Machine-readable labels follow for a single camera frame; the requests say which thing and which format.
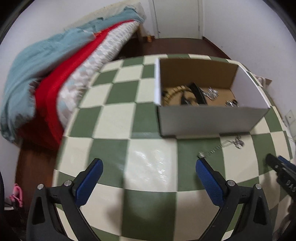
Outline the red bed sheet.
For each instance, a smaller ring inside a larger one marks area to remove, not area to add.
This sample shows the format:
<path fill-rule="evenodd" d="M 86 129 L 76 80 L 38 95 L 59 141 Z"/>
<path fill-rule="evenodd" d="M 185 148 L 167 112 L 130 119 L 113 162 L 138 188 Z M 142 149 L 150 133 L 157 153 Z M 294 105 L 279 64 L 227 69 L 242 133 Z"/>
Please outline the red bed sheet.
<path fill-rule="evenodd" d="M 125 22 L 96 33 L 93 42 L 82 47 L 42 77 L 34 92 L 35 115 L 18 129 L 19 139 L 22 138 L 52 150 L 58 148 L 64 132 L 57 116 L 59 90 L 74 70 L 98 47 L 106 34 L 122 23 Z"/>

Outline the teal blanket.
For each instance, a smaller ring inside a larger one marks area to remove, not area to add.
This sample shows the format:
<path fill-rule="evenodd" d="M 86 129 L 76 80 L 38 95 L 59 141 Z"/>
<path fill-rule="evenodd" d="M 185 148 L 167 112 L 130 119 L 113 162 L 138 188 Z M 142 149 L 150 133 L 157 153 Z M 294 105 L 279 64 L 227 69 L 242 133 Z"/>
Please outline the teal blanket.
<path fill-rule="evenodd" d="M 62 61 L 95 40 L 95 34 L 124 21 L 143 23 L 143 11 L 133 6 L 123 6 L 119 13 L 96 17 L 27 46 L 14 59 L 4 87 L 1 105 L 1 135 L 17 143 L 18 129 L 30 121 L 36 110 L 34 92 L 42 77 Z"/>

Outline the white door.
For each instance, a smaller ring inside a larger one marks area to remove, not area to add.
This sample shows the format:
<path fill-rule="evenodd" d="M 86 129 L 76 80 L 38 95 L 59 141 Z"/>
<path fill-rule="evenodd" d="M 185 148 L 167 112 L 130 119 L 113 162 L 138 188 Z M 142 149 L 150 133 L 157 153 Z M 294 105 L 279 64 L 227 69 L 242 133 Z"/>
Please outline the white door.
<path fill-rule="evenodd" d="M 203 1 L 155 0 L 149 7 L 156 38 L 202 39 Z"/>

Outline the white wall socket strip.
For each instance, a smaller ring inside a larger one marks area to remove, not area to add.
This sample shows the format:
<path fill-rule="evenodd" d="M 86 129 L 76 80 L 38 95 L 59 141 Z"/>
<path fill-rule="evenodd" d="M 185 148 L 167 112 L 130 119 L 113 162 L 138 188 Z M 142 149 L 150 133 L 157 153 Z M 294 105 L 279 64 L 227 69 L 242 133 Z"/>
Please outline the white wall socket strip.
<path fill-rule="evenodd" d="M 290 133 L 292 135 L 292 138 L 295 140 L 296 137 L 296 120 L 295 115 L 293 114 L 292 110 L 290 110 L 286 115 L 285 119 L 288 124 L 288 128 L 290 129 Z"/>

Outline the pink object on floor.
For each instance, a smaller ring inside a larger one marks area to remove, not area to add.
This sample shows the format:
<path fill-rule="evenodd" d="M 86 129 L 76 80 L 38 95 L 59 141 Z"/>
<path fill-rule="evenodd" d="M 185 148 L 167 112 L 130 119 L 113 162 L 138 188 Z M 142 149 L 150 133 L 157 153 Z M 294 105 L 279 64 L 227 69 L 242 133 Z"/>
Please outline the pink object on floor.
<path fill-rule="evenodd" d="M 13 187 L 13 192 L 9 196 L 9 198 L 13 205 L 20 208 L 23 207 L 23 191 L 18 184 L 15 183 Z"/>

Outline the black fitness band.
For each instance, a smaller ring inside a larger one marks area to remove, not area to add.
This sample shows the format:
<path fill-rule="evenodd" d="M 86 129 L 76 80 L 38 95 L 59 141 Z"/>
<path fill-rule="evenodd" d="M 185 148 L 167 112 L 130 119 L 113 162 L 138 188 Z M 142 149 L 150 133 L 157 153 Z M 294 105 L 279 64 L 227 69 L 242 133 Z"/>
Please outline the black fitness band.
<path fill-rule="evenodd" d="M 185 92 L 191 92 L 194 95 L 194 98 L 185 97 Z M 184 86 L 184 90 L 182 90 L 181 105 L 193 105 L 193 102 L 195 102 L 197 105 L 207 105 L 207 101 L 205 99 L 205 96 L 201 90 L 200 87 L 198 87 L 195 83 L 190 83 L 188 86 Z"/>

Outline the open cardboard box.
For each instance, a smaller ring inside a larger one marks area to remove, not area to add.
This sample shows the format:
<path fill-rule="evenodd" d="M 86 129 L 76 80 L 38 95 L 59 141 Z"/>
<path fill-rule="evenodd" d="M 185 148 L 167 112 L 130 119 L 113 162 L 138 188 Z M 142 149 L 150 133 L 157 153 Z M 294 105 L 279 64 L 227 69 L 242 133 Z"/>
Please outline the open cardboard box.
<path fill-rule="evenodd" d="M 158 57 L 154 102 L 163 137 L 215 137 L 250 132 L 271 105 L 256 78 L 240 62 L 194 55 Z M 184 86 L 195 83 L 207 105 L 181 105 Z"/>

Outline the green white checkered tablecloth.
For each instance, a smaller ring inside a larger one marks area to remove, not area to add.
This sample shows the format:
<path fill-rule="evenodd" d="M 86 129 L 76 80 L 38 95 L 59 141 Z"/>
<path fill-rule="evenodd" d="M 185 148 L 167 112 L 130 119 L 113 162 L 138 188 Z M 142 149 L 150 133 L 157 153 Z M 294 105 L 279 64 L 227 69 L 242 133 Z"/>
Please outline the green white checkered tablecloth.
<path fill-rule="evenodd" d="M 257 79 L 271 108 L 241 136 L 243 148 L 229 144 L 230 136 L 161 137 L 154 102 L 155 61 L 191 56 L 147 55 L 104 65 L 67 124 L 53 184 L 73 179 L 94 158 L 103 161 L 103 174 L 81 208 L 102 240 L 199 238 L 218 211 L 195 172 L 198 153 L 209 150 L 214 153 L 208 163 L 225 179 L 263 187 L 274 229 L 287 215 L 291 198 L 264 159 L 273 154 L 291 161 L 295 148 Z"/>

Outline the checkered grey white mattress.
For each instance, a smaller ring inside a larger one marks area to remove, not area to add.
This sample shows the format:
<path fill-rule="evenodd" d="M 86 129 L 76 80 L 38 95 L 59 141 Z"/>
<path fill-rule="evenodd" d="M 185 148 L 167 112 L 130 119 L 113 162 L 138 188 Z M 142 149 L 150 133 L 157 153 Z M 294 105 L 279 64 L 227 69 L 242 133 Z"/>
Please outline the checkered grey white mattress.
<path fill-rule="evenodd" d="M 93 75 L 118 55 L 139 26 L 139 22 L 130 21 L 110 30 L 98 47 L 91 52 L 62 85 L 57 97 L 57 116 L 63 128 L 67 126 L 75 107 L 82 97 L 82 92 L 87 89 Z"/>

